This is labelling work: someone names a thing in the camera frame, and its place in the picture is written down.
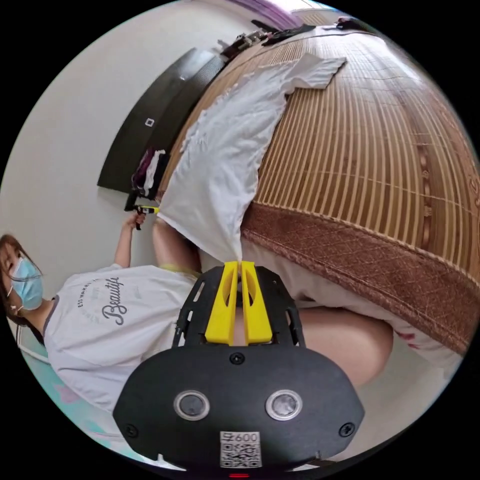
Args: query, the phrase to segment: blue surgical mask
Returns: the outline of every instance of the blue surgical mask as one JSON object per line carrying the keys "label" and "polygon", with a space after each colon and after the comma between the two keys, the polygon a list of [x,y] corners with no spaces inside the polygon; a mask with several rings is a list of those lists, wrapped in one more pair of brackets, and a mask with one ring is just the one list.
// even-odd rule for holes
{"label": "blue surgical mask", "polygon": [[37,309],[42,304],[44,295],[39,270],[28,258],[21,258],[16,264],[12,277],[18,280],[11,281],[11,289],[8,295],[10,295],[13,289],[20,297],[21,307],[18,310]]}

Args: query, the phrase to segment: purple curtain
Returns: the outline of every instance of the purple curtain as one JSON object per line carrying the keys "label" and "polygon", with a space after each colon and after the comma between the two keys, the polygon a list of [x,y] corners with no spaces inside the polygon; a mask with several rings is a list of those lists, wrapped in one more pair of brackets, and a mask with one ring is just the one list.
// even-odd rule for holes
{"label": "purple curtain", "polygon": [[303,22],[289,11],[280,8],[274,3],[268,0],[228,0],[233,4],[240,5],[241,7],[250,10],[256,14],[262,15],[268,19],[271,26],[279,29],[294,29],[301,27]]}

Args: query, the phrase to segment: screw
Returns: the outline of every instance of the screw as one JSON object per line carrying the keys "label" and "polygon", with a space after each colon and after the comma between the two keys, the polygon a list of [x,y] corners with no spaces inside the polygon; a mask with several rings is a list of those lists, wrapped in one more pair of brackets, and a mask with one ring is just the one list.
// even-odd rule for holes
{"label": "screw", "polygon": [[345,425],[342,425],[340,427],[338,434],[341,437],[345,438],[345,437],[349,437],[354,431],[355,431],[355,425],[351,421],[349,421],[348,423],[345,423]]}
{"label": "screw", "polygon": [[241,365],[245,361],[245,355],[243,353],[232,353],[230,355],[230,361],[234,365]]}
{"label": "screw", "polygon": [[139,436],[137,427],[133,425],[127,425],[125,428],[126,436],[130,439],[136,439]]}

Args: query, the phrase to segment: bamboo mat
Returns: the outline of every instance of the bamboo mat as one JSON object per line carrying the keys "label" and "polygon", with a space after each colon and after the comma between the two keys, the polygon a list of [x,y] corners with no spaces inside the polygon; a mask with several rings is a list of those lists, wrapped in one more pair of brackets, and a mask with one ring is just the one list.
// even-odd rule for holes
{"label": "bamboo mat", "polygon": [[326,90],[290,95],[243,236],[465,352],[480,318],[478,160],[443,94],[381,38],[317,28],[243,52],[188,119],[159,199],[200,112],[242,75],[306,52],[347,63]]}

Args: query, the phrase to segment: woman's leg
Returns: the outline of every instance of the woman's leg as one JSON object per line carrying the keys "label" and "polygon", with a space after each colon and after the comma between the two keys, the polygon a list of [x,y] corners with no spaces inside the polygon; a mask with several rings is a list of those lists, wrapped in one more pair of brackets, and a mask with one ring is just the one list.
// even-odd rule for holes
{"label": "woman's leg", "polygon": [[[394,340],[387,323],[339,308],[302,308],[298,313],[307,348],[335,362],[353,385],[364,385],[382,372]],[[245,345],[239,308],[234,345]]]}
{"label": "woman's leg", "polygon": [[198,252],[174,228],[158,217],[153,222],[152,241],[159,267],[200,272]]}

